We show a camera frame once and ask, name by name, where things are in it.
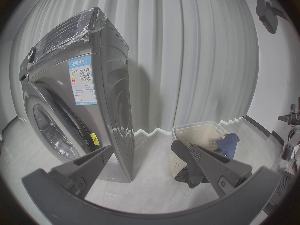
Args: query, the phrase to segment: washing machine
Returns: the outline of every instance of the washing machine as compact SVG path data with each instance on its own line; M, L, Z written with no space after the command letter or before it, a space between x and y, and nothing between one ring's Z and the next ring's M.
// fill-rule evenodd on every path
M20 66L25 110L43 145L65 163L112 144L99 176L112 182L131 182L128 50L94 7L51 30Z

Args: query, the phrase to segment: baseboard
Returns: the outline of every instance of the baseboard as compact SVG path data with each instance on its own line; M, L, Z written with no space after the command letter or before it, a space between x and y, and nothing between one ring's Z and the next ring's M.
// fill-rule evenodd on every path
M259 130L261 130L267 137L269 137L271 135L271 133L265 129L262 125L260 125L257 121L255 121L254 119L250 118L248 115L246 115L245 117L243 116L243 118L245 118L248 122L250 122L251 124L253 124L254 126L256 126Z
M283 145L283 143L284 143L284 140L273 130L272 131L272 136L273 137L275 137L275 139L277 140L277 141L279 141L279 143L281 144L281 145Z
M14 122L14 121L16 121L18 119L18 116L15 116L6 126L5 126L5 128L3 128L3 130L2 130L2 138L4 137L4 132L5 132L5 130L6 129L8 129L8 127Z

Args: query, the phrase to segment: curtain fold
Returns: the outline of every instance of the curtain fold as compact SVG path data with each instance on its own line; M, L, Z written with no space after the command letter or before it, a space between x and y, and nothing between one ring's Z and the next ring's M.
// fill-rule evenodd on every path
M98 6L129 45L135 131L245 115L258 74L258 42L245 0L39 0L10 56L17 115L27 119L20 64L47 32Z

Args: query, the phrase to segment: clothing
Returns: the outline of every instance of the clothing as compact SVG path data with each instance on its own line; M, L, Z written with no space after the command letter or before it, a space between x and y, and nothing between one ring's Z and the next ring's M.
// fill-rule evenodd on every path
M238 135L230 133L224 139L217 141L217 145L219 149L224 151L228 158L233 159L239 140Z
M175 181L185 182L190 188L195 188L201 182L209 183L186 145L184 145L180 140L175 140L171 145L171 150L176 153L180 159L187 163L187 166L175 177Z

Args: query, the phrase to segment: washing machine door glass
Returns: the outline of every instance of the washing machine door glass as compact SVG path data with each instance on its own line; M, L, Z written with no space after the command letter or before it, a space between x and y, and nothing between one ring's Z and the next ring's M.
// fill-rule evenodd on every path
M77 150L43 106L40 104L35 105L34 115L39 130L57 152L68 159L79 157Z

